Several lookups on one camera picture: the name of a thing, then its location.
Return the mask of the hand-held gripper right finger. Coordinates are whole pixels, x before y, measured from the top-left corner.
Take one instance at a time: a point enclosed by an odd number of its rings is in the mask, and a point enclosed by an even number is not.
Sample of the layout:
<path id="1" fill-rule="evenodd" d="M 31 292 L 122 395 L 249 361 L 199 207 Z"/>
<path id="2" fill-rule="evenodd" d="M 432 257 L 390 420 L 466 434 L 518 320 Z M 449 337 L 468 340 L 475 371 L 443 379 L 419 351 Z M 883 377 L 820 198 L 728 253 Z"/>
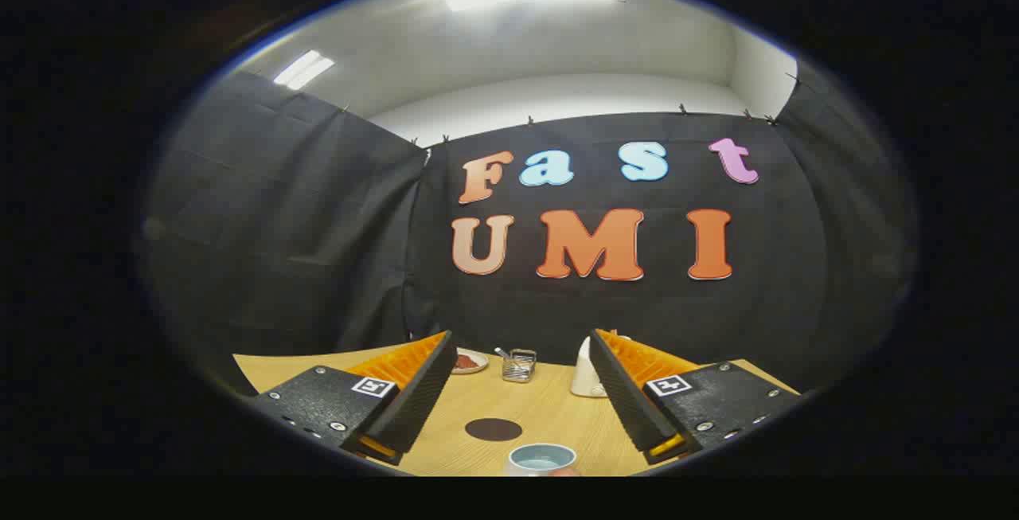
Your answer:
<path id="1" fill-rule="evenodd" d="M 733 361 L 699 366 L 602 329 L 589 334 L 589 358 L 648 464 L 742 439 L 802 399 Z"/>

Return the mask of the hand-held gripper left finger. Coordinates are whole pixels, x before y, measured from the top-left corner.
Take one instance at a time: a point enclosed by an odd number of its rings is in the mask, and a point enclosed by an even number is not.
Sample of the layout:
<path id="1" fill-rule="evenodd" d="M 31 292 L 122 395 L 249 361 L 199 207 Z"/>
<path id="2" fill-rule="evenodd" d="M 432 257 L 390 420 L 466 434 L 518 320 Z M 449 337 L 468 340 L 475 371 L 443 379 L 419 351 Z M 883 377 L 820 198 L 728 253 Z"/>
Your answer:
<path id="1" fill-rule="evenodd" d="M 269 387 L 252 407 L 331 451 L 397 465 L 418 439 L 458 361 L 450 331 L 346 369 L 314 366 Z"/>

